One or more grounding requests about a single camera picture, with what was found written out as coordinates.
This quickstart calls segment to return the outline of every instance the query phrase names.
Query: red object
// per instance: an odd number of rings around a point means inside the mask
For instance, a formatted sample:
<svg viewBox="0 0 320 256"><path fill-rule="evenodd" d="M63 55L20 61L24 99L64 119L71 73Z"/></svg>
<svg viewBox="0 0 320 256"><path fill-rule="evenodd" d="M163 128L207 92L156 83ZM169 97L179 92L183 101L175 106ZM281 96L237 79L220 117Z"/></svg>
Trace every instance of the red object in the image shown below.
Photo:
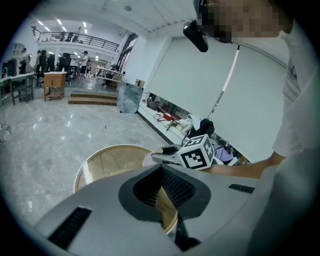
<svg viewBox="0 0 320 256"><path fill-rule="evenodd" d="M163 114L163 118L164 118L165 120L168 120L168 121L171 121L172 119L174 119L174 118L172 117L172 115L170 115L170 114L168 114L168 113Z"/></svg>

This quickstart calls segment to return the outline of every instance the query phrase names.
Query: white t-shirt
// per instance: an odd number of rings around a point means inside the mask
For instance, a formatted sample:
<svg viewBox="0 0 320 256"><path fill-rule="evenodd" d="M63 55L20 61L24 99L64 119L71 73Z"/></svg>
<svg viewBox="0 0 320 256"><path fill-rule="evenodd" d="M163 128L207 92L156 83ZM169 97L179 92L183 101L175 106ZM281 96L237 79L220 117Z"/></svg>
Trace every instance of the white t-shirt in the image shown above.
<svg viewBox="0 0 320 256"><path fill-rule="evenodd" d="M82 66L86 66L87 65L87 62L88 62L88 59L89 59L89 57L88 57L88 55L85 55L84 57L83 57L83 61L82 61Z"/></svg>
<svg viewBox="0 0 320 256"><path fill-rule="evenodd" d="M273 151L288 157L320 147L320 67L317 53L295 20L291 33L283 33L282 38L290 61L284 78L282 125Z"/></svg>

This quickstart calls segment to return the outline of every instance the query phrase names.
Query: ceiling light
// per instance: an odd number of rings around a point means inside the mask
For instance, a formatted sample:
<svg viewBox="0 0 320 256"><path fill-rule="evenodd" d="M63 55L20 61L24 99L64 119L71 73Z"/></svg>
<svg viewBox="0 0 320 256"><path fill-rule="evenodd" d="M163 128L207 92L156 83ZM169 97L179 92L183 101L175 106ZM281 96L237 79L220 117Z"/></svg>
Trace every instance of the ceiling light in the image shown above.
<svg viewBox="0 0 320 256"><path fill-rule="evenodd" d="M124 7L124 9L127 11L127 12L131 12L132 11L132 7L130 5L126 5Z"/></svg>

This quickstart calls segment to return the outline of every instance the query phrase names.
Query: black slot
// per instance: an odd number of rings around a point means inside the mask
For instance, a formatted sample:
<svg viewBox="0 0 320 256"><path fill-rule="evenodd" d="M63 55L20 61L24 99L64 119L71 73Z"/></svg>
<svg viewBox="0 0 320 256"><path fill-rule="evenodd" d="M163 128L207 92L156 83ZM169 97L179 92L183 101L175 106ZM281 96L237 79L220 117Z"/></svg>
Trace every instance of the black slot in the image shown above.
<svg viewBox="0 0 320 256"><path fill-rule="evenodd" d="M252 192L255 190L254 187L244 186L244 185L240 185L240 184L231 184L230 186L228 186L228 188L233 189L233 190L237 190L237 191L241 191L241 192L245 192L245 193L249 193L249 194L252 194Z"/></svg>
<svg viewBox="0 0 320 256"><path fill-rule="evenodd" d="M56 246L66 250L91 212L92 211L89 209L78 207L57 228L57 230L48 238L48 240L54 243Z"/></svg>

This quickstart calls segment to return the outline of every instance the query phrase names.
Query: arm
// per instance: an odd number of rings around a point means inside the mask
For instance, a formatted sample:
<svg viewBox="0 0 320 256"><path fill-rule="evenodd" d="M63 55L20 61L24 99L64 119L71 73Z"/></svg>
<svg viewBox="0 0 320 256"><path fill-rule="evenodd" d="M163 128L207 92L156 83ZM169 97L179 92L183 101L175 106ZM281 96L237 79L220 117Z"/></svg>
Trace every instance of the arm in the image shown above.
<svg viewBox="0 0 320 256"><path fill-rule="evenodd" d="M260 162L240 166L214 164L204 171L211 174L259 179L265 168L278 166L283 159L283 156L273 152L268 159Z"/></svg>

